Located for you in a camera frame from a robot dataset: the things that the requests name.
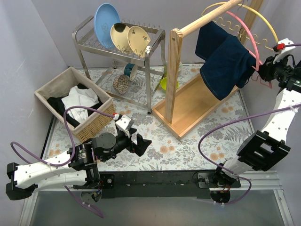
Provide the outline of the dark blue denim skirt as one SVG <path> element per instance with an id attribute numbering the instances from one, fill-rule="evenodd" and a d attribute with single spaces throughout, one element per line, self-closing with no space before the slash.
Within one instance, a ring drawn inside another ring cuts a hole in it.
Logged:
<path id="1" fill-rule="evenodd" d="M 199 29 L 195 54 L 205 61 L 200 75 L 218 100 L 227 97 L 235 86 L 243 88 L 256 66 L 255 57 L 238 38 L 214 22 Z"/>

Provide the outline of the white cloth garment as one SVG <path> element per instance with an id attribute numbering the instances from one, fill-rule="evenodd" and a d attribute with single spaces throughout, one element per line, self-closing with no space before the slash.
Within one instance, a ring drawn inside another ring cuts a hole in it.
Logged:
<path id="1" fill-rule="evenodd" d="M 99 104 L 97 94 L 91 89 L 80 89 L 79 86 L 70 88 L 68 96 L 62 98 L 65 109 L 72 106 L 92 107 Z M 68 114 L 77 122 L 82 123 L 88 118 L 88 111 L 84 108 L 71 109 Z"/>

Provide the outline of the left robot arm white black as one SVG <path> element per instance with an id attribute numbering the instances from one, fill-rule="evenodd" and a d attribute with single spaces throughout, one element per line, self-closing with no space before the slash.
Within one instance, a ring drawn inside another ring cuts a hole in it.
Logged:
<path id="1" fill-rule="evenodd" d="M 10 200 L 21 200 L 40 190 L 68 185 L 79 189 L 101 189 L 104 178 L 98 170 L 97 162 L 114 159 L 125 149 L 142 156 L 152 143 L 140 134 L 137 134 L 136 141 L 134 143 L 132 137 L 123 132 L 117 136 L 103 133 L 46 162 L 27 165 L 9 163 L 7 175 L 10 182 L 6 184 L 6 195 Z"/>

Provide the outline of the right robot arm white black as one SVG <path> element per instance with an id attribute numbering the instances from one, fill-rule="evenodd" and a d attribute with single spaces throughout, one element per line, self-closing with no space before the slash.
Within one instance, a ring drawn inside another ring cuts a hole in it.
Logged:
<path id="1" fill-rule="evenodd" d="M 301 65 L 289 66 L 288 58 L 286 55 L 274 63 L 274 57 L 271 56 L 260 66 L 259 74 L 265 81 L 275 79 L 279 82 L 275 112 L 261 130 L 242 143 L 235 158 L 217 167 L 212 177 L 216 186 L 230 186 L 246 171 L 267 171 L 291 150 L 285 142 L 288 129 L 298 112 L 293 105 L 301 102 Z"/>

